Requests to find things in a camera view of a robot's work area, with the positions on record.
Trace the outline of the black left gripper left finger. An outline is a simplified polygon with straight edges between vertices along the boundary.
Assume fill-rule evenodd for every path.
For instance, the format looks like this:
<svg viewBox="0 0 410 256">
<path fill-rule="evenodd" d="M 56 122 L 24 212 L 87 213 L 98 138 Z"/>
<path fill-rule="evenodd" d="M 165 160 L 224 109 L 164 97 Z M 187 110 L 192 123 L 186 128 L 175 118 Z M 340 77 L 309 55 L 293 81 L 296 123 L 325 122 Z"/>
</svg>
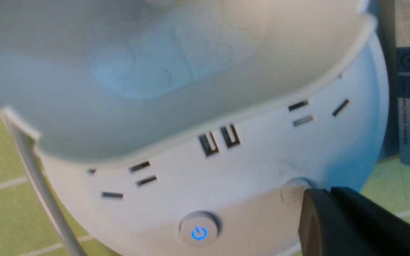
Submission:
<svg viewBox="0 0 410 256">
<path fill-rule="evenodd" d="M 326 190 L 303 194 L 298 236 L 303 256 L 362 256 L 366 245 L 337 200 Z"/>
</svg>

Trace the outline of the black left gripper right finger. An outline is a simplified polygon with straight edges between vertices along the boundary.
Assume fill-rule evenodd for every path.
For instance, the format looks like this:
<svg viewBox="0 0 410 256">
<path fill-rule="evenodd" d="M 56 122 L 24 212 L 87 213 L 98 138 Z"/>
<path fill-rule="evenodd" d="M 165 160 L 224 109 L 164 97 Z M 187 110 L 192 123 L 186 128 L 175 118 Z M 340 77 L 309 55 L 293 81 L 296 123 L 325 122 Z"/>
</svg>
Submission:
<svg viewBox="0 0 410 256">
<path fill-rule="evenodd" d="M 330 190 L 359 233 L 384 256 L 410 256 L 410 224 L 348 187 Z"/>
</svg>

